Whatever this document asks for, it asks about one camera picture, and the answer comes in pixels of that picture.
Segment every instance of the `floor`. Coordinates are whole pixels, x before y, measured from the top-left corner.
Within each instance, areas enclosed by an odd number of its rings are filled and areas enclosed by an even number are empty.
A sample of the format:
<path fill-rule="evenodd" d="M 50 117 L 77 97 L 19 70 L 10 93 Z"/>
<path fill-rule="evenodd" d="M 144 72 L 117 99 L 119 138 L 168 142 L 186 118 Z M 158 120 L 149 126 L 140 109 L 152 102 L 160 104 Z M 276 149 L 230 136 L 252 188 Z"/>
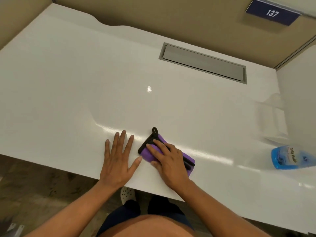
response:
<path fill-rule="evenodd" d="M 14 223 L 25 225 L 22 236 L 26 235 L 88 191 L 96 182 L 96 179 L 0 155 L 0 223 L 12 218 Z M 151 194 L 137 191 L 136 197 L 142 214 L 145 214 Z M 198 236 L 211 236 L 186 203 L 176 200 L 170 202 L 181 208 Z M 120 205 L 117 191 L 80 237 L 94 237 L 107 215 Z M 272 225 L 250 222 L 273 237 L 303 236 Z"/>

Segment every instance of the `leg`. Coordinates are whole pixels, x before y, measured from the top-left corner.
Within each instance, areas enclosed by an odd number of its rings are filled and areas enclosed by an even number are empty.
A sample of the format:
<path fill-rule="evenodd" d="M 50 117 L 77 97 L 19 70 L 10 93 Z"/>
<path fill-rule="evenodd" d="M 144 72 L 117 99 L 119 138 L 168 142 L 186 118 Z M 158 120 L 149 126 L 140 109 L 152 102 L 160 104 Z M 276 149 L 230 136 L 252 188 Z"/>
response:
<path fill-rule="evenodd" d="M 180 208 L 177 205 L 170 203 L 166 197 L 154 195 L 148 205 L 148 214 L 166 216 L 193 229 Z"/>
<path fill-rule="evenodd" d="M 97 235 L 99 236 L 104 231 L 109 228 L 122 223 L 126 220 L 135 218 L 140 215 L 140 207 L 139 204 L 135 200 L 128 200 L 124 205 L 118 207 L 112 213 L 110 213 L 105 219 L 104 223 L 101 225 Z"/>

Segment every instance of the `forearm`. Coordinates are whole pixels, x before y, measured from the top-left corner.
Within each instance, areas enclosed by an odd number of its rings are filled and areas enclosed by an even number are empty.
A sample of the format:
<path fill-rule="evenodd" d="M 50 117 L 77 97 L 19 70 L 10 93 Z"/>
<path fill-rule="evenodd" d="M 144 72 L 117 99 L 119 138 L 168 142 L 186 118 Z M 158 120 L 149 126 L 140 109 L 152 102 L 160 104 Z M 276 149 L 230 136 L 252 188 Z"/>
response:
<path fill-rule="evenodd" d="M 101 206 L 115 192 L 98 182 L 91 190 L 58 212 L 26 237 L 78 237 Z"/>
<path fill-rule="evenodd" d="M 214 237 L 267 237 L 266 233 L 219 203 L 194 182 L 179 191 Z"/>

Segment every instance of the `person's left arm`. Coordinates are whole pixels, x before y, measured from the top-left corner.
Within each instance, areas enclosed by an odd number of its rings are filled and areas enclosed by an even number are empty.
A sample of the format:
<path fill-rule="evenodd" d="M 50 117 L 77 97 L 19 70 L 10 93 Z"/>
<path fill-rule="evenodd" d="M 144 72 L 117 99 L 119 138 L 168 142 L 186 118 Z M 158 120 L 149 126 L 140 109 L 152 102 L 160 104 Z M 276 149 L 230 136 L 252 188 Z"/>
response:
<path fill-rule="evenodd" d="M 134 174 L 142 158 L 138 157 L 128 168 L 128 156 L 134 136 L 123 151 L 125 131 L 117 132 L 110 152 L 110 141 L 105 142 L 104 163 L 98 183 L 83 196 L 58 212 L 25 237 L 78 237 L 101 206 L 123 187 Z"/>

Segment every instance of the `clear plastic bottle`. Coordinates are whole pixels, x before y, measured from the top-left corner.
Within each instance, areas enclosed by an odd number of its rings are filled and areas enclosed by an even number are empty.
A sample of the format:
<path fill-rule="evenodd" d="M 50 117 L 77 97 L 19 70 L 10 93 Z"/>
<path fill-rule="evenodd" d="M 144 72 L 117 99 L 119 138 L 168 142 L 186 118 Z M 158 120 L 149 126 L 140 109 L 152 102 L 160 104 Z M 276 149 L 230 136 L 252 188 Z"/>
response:
<path fill-rule="evenodd" d="M 293 170 L 316 166 L 316 158 L 296 145 L 281 146 L 271 151 L 274 167 L 281 170 Z"/>

